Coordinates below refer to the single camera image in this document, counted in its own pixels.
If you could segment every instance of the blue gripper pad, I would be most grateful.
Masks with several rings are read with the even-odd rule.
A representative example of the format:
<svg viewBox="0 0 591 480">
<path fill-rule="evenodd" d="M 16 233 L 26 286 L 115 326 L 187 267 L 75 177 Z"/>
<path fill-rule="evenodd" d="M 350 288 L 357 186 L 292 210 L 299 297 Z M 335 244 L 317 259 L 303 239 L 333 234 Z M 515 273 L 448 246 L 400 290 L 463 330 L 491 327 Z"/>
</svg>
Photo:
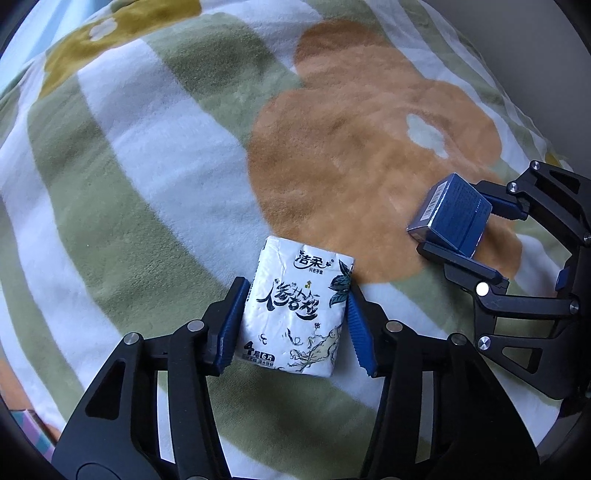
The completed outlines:
<svg viewBox="0 0 591 480">
<path fill-rule="evenodd" d="M 249 288 L 247 279 L 236 277 L 226 298 L 212 303 L 203 315 L 203 322 L 209 327 L 203 361 L 212 366 L 212 375 L 221 375 L 232 363 Z"/>
<path fill-rule="evenodd" d="M 374 354 L 374 339 L 359 302 L 351 291 L 347 297 L 346 314 L 359 365 L 365 368 L 370 377 L 375 377 L 378 374 L 378 361 Z"/>
</svg>

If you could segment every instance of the blue cardboard box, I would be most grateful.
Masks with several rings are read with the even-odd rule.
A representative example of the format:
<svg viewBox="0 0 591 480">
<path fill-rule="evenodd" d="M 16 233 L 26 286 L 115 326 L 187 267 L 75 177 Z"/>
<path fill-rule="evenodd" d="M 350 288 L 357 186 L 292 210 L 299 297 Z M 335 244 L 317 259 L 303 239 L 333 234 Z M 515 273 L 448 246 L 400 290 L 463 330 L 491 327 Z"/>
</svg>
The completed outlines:
<svg viewBox="0 0 591 480">
<path fill-rule="evenodd" d="M 472 257 L 491 210 L 491 204 L 472 185 L 452 173 L 429 190 L 407 232 L 418 242 Z"/>
</svg>

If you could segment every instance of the fleece blanket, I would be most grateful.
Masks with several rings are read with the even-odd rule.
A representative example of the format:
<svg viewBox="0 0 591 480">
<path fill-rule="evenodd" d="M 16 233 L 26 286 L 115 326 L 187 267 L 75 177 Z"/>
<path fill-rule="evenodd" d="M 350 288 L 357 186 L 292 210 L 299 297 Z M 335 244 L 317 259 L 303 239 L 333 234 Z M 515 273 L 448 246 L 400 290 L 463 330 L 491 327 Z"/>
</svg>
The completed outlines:
<svg viewBox="0 0 591 480">
<path fill-rule="evenodd" d="M 566 166 L 418 0 L 116 0 L 0 98 L 4 388 L 59 434 L 124 334 L 200 318 L 270 234 L 355 257 L 367 298 L 417 332 L 471 338 L 470 297 L 405 227 L 451 172 L 506 183 L 531 160 Z M 476 258 L 550 296 L 567 253 L 531 219 L 491 218 Z M 492 368 L 538 443 L 559 402 Z M 382 381 L 346 328 L 328 379 L 234 361 L 208 383 L 233 475 L 358 473 Z M 172 460 L 167 409 L 162 378 Z"/>
</svg>

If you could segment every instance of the white tissue package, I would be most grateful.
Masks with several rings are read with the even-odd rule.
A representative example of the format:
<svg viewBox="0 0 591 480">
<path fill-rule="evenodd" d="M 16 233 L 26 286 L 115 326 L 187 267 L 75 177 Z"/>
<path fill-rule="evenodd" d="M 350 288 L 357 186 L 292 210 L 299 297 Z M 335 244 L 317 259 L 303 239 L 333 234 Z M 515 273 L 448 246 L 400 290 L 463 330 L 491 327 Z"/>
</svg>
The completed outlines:
<svg viewBox="0 0 591 480">
<path fill-rule="evenodd" d="M 262 367 L 329 377 L 353 262 L 269 236 L 246 299 L 237 356 Z"/>
</svg>

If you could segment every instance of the blanket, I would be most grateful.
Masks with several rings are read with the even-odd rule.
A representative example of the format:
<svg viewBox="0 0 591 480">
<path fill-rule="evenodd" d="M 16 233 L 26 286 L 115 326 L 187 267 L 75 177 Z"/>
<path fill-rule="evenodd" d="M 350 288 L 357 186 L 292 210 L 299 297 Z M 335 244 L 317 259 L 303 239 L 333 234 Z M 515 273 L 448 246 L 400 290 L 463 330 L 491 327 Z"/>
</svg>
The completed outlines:
<svg viewBox="0 0 591 480">
<path fill-rule="evenodd" d="M 418 333 L 472 338 L 471 298 L 405 227 L 448 174 L 506 183 L 531 160 L 568 166 L 421 1 L 115 0 L 0 96 L 4 376 L 62 431 L 124 334 L 200 318 L 270 234 L 356 258 L 366 298 Z M 538 296 L 566 258 L 532 219 L 491 218 L 476 252 Z M 560 403 L 491 368 L 539 443 Z M 208 385 L 234 476 L 358 474 L 382 380 L 346 328 L 330 378 L 234 361 Z"/>
</svg>

